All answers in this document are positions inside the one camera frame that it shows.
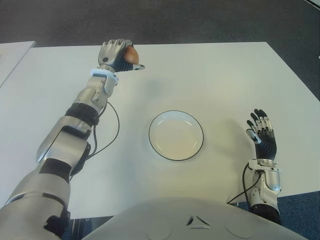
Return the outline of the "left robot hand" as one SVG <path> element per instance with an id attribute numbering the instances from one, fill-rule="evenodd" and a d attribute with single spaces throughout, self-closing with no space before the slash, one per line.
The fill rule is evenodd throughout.
<path id="1" fill-rule="evenodd" d="M 129 39 L 111 39 L 103 42 L 98 55 L 98 68 L 111 72 L 144 70 L 139 55 Z"/>

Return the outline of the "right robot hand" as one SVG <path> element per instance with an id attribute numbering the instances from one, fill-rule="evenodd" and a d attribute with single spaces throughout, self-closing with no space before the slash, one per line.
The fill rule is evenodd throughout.
<path id="1" fill-rule="evenodd" d="M 257 159 L 275 160 L 277 144 L 270 118 L 262 109 L 255 108 L 247 120 L 249 128 L 245 131 L 255 145 Z"/>

